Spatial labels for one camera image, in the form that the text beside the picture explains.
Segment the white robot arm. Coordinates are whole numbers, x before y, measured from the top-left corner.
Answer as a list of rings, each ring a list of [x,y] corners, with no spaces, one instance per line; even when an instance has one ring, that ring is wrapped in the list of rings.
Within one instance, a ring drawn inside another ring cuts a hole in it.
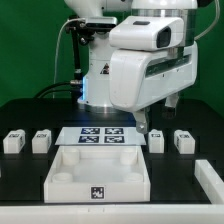
[[[89,45],[78,103],[95,112],[129,112],[137,131],[147,133],[150,106],[165,100],[174,107],[196,80],[197,0],[64,1]]]

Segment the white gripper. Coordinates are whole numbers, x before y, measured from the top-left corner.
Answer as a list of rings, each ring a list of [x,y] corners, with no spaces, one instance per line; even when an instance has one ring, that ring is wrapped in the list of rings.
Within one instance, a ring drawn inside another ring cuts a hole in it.
[[[193,85],[196,80],[197,43],[186,47],[183,56],[178,59],[169,60],[167,56],[167,50],[144,52],[119,49],[112,54],[110,101],[117,109],[134,112],[136,130],[141,134],[149,132],[149,118],[140,109],[168,96],[162,116],[173,119],[179,101],[177,92]]]

